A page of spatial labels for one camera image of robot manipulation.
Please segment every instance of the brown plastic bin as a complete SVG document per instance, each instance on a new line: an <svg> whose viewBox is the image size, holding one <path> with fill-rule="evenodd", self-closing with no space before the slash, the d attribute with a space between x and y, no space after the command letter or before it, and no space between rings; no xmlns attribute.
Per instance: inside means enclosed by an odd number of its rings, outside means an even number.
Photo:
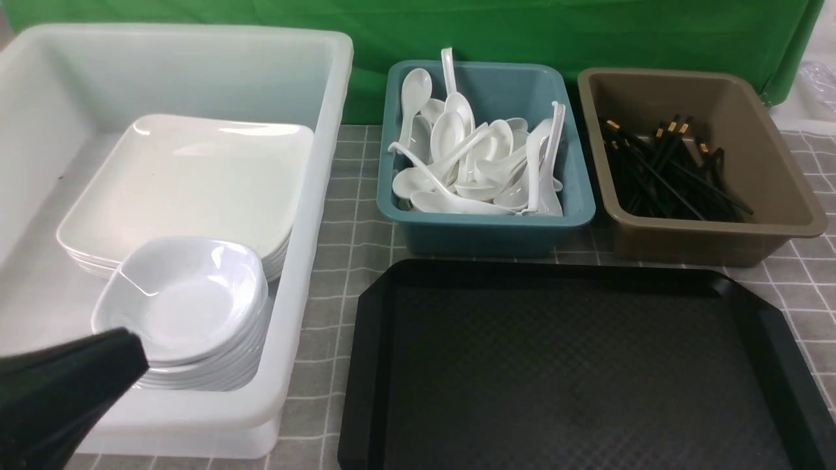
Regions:
<svg viewBox="0 0 836 470"><path fill-rule="evenodd" d="M728 74L651 69L587 69L578 82L601 197L618 224L615 256L752 266L790 238L814 238L827 229L824 210L747 82ZM698 135L712 149L725 149L729 191L754 210L746 222L637 217L620 206L598 118L642 136L677 114L694 116L689 138Z"/></svg>

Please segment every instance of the white plastic bin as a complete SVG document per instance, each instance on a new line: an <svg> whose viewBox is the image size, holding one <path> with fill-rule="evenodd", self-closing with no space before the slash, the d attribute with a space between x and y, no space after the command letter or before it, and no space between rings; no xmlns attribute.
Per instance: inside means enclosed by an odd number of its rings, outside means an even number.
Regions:
<svg viewBox="0 0 836 470"><path fill-rule="evenodd" d="M261 457L288 389L353 48L342 33L239 26L44 25L0 53L0 355L90 334L105 286L55 228L142 115L315 130L261 365L231 392L128 392L81 452Z"/></svg>

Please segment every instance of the white square plate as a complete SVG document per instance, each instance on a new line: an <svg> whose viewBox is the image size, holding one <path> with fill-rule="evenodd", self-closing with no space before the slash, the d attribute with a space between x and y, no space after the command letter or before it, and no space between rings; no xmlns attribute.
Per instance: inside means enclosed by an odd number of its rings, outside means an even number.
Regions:
<svg viewBox="0 0 836 470"><path fill-rule="evenodd" d="M265 258L288 238L313 139L302 125L144 116L56 237L91 262L121 263L166 236L229 240Z"/></svg>

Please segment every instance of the white bowl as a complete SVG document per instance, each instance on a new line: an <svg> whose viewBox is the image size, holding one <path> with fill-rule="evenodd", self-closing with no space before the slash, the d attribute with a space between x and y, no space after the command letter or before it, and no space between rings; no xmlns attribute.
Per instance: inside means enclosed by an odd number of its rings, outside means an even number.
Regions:
<svg viewBox="0 0 836 470"><path fill-rule="evenodd" d="M181 365L222 353L263 306L260 257L237 243L169 237L116 269L93 312L96 333L136 333L149 363Z"/></svg>
<svg viewBox="0 0 836 470"><path fill-rule="evenodd" d="M288 241L313 140L303 125L141 117L56 238L76 258L112 268L152 239L180 235L269 258Z"/></svg>

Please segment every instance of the plastic container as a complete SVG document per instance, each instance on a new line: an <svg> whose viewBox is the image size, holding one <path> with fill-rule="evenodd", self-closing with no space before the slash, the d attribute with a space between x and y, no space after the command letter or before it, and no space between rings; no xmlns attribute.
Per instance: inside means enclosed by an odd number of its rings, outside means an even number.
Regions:
<svg viewBox="0 0 836 470"><path fill-rule="evenodd" d="M617 222L614 254L667 263L752 266L790 238L814 238L827 218L752 87L727 74L588 69L581 104L604 208ZM599 117L639 133L660 120L693 115L689 136L726 151L730 191L754 210L745 223L637 217L619 205Z"/></svg>
<svg viewBox="0 0 836 470"><path fill-rule="evenodd" d="M398 207L392 179L408 166L406 157L392 155L388 144L400 133L400 84L412 69L424 68L432 77L433 98L446 97L441 62L410 60L389 70L386 108L380 148L377 206L384 216L400 224L406 246L413 253L446 256L541 258L548 255L560 235L589 223L595 200L580 147L578 128L566 85L549 67L531 64L456 63L456 85L473 108L477 124L523 117L532 127L550 118L552 101L566 105L563 144L554 175L563 182L558 194L564 217L476 216L409 212Z"/></svg>
<svg viewBox="0 0 836 470"><path fill-rule="evenodd" d="M342 33L153 24L38 26L0 53L0 355L90 334L105 282L73 263L55 229L137 118L314 130L255 378L230 392L129 391L81 452L256 458L273 448L352 55Z"/></svg>

